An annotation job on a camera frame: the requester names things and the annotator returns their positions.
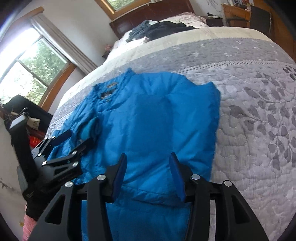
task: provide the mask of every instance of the blue down jacket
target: blue down jacket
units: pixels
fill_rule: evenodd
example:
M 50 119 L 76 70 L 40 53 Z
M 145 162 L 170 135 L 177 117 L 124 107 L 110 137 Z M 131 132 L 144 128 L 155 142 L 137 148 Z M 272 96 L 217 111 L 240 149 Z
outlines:
M 93 87 L 59 132 L 71 129 L 73 136 L 51 158 L 68 155 L 88 133 L 95 137 L 95 148 L 81 160 L 83 174 L 74 180 L 80 184 L 104 173 L 125 153 L 120 195 L 107 204 L 113 240 L 181 241 L 190 208 L 177 196 L 169 156 L 175 152 L 181 163 L 209 180 L 219 105 L 220 92 L 212 82 L 195 85 L 179 74 L 128 69 Z M 84 202 L 84 240 L 86 234 Z

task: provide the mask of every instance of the blue gripper pad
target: blue gripper pad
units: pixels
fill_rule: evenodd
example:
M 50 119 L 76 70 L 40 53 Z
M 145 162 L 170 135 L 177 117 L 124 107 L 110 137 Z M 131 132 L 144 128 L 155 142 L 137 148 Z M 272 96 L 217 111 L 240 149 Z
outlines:
M 122 153 L 120 158 L 119 158 L 119 170 L 116 174 L 116 177 L 113 182 L 113 200 L 116 200 L 118 197 L 120 190 L 121 190 L 121 185 L 124 179 L 124 175 L 126 173 L 126 168 L 127 168 L 127 157 L 126 154 Z
M 173 176 L 173 181 L 177 190 L 177 194 L 183 202 L 186 198 L 185 183 L 180 173 L 178 162 L 178 159 L 176 159 L 175 156 L 171 154 L 169 158 L 170 171 Z

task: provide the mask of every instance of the black clamp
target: black clamp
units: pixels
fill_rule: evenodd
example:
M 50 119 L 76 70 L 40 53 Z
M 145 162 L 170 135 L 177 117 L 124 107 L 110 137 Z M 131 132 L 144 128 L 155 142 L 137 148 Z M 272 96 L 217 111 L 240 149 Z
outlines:
M 178 196 L 192 203 L 185 241 L 209 240 L 211 199 L 216 204 L 215 241 L 268 241 L 256 215 L 231 181 L 208 182 L 181 164 L 175 153 L 169 164 Z
M 87 200 L 88 240 L 112 241 L 106 203 L 118 197 L 126 168 L 126 155 L 121 154 L 118 164 L 90 182 L 66 182 L 39 218 L 29 241 L 81 241 L 82 200 Z
M 70 138 L 72 131 L 45 138 L 31 151 L 26 130 L 27 120 L 26 113 L 19 115 L 12 121 L 9 133 L 20 164 L 17 174 L 22 195 L 27 201 L 26 213 L 37 220 L 60 187 L 82 174 L 81 156 L 92 148 L 93 139 L 85 140 L 66 157 L 47 160 L 53 148 Z

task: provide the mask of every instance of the gray quilted bedspread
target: gray quilted bedspread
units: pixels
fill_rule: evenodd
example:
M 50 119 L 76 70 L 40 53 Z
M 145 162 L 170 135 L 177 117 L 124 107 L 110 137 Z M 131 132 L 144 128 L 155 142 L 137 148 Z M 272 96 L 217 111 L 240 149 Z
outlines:
M 221 92 L 220 124 L 211 180 L 233 181 L 270 241 L 296 210 L 296 65 L 275 43 L 258 39 L 201 40 L 170 47 L 125 64 L 99 78 L 107 81 L 131 67 L 136 73 L 170 71 L 197 85 L 212 81 Z M 89 93 L 63 104 L 47 135 Z M 213 207 L 211 220 L 214 221 Z M 211 222 L 211 240 L 214 239 Z

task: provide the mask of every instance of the pillow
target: pillow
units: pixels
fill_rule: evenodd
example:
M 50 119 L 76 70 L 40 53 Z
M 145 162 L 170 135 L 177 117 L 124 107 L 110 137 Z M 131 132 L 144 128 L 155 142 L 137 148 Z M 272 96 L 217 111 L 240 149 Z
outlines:
M 192 26 L 194 28 L 208 28 L 207 21 L 205 18 L 201 16 L 197 16 L 194 13 L 191 12 L 184 12 L 179 15 L 166 18 L 163 21 L 170 21 L 173 23 L 184 23 L 187 27 Z

